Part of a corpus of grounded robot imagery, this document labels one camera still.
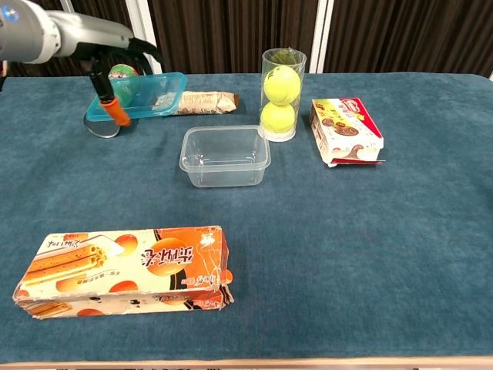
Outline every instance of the blue plastic tray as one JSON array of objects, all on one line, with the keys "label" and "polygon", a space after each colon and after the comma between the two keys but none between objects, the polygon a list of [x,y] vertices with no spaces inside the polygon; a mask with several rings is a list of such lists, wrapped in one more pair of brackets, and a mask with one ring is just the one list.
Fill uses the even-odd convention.
[{"label": "blue plastic tray", "polygon": [[[179,72],[161,75],[137,76],[111,81],[113,89],[131,91],[131,97],[123,110],[131,119],[168,116],[178,109],[187,78]],[[87,119],[92,122],[109,121],[112,118],[94,98],[87,110]]]}]

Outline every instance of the yellow tennis ball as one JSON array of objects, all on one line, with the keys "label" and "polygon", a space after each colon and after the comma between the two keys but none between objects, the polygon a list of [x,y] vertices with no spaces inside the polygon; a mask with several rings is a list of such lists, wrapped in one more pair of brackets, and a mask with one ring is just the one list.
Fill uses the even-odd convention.
[{"label": "yellow tennis ball", "polygon": [[276,104],[268,103],[262,109],[260,114],[260,122],[262,127],[273,133],[287,133],[294,126],[296,114],[291,105],[277,106]]},{"label": "yellow tennis ball", "polygon": [[263,91],[274,104],[290,104],[300,95],[301,80],[294,69],[279,66],[267,73],[263,81]]}]

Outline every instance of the table edge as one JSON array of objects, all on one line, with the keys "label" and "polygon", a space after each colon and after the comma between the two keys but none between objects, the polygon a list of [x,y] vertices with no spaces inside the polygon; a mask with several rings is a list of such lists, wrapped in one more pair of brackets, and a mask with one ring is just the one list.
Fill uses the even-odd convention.
[{"label": "table edge", "polygon": [[117,362],[12,362],[0,364],[0,369],[28,368],[312,368],[333,367],[401,367],[401,368],[475,368],[493,367],[493,356],[448,356],[448,357],[366,357],[366,358],[273,358],[273,359],[226,359],[226,360],[174,360],[174,361],[117,361]]}]

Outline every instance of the cookie box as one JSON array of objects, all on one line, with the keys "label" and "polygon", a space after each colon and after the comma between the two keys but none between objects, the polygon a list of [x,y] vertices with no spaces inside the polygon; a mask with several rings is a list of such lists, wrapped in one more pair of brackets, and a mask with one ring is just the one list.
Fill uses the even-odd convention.
[{"label": "cookie box", "polygon": [[219,226],[50,234],[13,299],[41,319],[221,309],[228,253]]},{"label": "cookie box", "polygon": [[384,137],[358,98],[312,100],[310,124],[329,167],[383,162]]}]

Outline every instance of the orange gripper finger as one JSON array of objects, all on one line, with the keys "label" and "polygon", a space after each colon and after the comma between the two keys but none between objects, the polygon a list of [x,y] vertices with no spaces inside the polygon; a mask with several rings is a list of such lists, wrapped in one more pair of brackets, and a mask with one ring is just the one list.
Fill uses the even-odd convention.
[{"label": "orange gripper finger", "polygon": [[101,103],[105,111],[115,120],[118,126],[130,126],[130,117],[120,106],[117,98],[110,103]]}]

